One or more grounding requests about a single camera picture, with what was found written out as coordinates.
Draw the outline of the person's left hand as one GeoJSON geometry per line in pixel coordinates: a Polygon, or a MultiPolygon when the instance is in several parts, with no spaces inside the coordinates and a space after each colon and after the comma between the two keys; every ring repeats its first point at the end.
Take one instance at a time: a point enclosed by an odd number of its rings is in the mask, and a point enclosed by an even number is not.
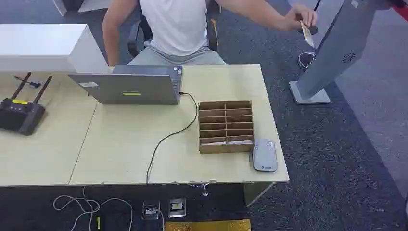
{"type": "Polygon", "coordinates": [[[285,15],[289,30],[299,30],[302,26],[311,27],[317,24],[317,13],[301,4],[294,4],[285,15]]]}

